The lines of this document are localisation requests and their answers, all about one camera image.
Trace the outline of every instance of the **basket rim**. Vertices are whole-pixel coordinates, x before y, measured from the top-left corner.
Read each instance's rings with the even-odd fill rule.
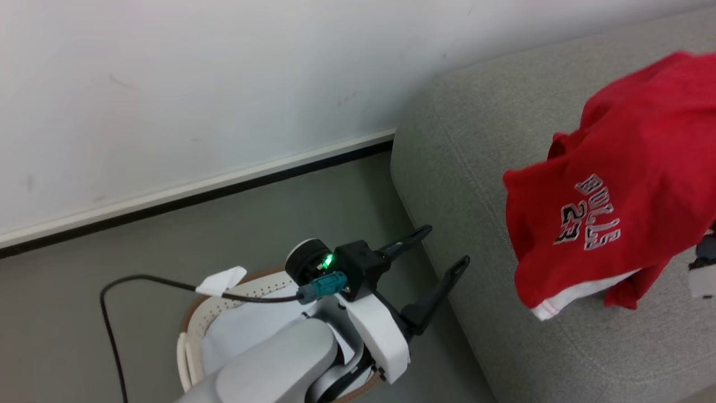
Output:
[[[238,284],[244,284],[248,283],[249,281],[254,281],[257,278],[262,278],[267,275],[276,274],[278,272],[282,272],[284,270],[284,266],[278,266],[273,267],[271,269],[261,270],[254,273],[249,273],[244,278],[241,279],[241,281],[238,282]],[[189,330],[189,321],[191,320],[191,317],[194,315],[194,312],[196,312],[196,309],[199,308],[199,305],[201,305],[202,302],[206,301],[207,299],[211,298],[209,295],[202,295],[194,300],[189,307],[184,312],[184,316],[182,317],[182,320],[179,324],[179,331],[181,333],[187,333]]]

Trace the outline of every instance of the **gray floor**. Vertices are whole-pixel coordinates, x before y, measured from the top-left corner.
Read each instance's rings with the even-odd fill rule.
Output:
[[[299,241],[373,247],[411,231],[389,173],[389,156],[354,161],[77,240],[0,260],[0,402],[120,402],[97,294],[123,275],[150,273],[198,283],[227,267],[283,263]],[[437,281],[422,250],[381,282],[395,305]],[[132,403],[181,394],[178,326],[194,295],[127,284],[108,296]],[[358,402],[494,402],[452,311],[445,307],[412,347],[394,385]],[[716,389],[688,403],[714,401]]]

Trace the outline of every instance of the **couch cushion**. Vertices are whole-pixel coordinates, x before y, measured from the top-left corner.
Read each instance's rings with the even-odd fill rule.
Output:
[[[716,301],[692,300],[673,259],[636,311],[578,300],[541,323],[520,304],[502,175],[545,159],[599,88],[667,54],[716,49],[716,9],[514,54],[435,82],[395,138],[392,174],[439,274],[471,267],[451,296],[501,402],[674,402],[716,381]]]

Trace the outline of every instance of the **green led light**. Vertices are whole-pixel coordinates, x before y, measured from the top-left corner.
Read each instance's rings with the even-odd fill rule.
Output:
[[[332,254],[332,253],[329,253],[329,254],[326,255],[326,257],[323,259],[323,268],[324,268],[324,269],[327,269],[328,266],[331,264],[331,262],[333,262],[333,254]]]

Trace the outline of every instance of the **teal connector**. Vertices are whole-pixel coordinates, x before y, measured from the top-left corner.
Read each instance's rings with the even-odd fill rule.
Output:
[[[299,302],[306,305],[320,297],[340,293],[347,283],[348,278],[343,272],[333,272],[311,281],[311,284],[302,285],[296,294]]]

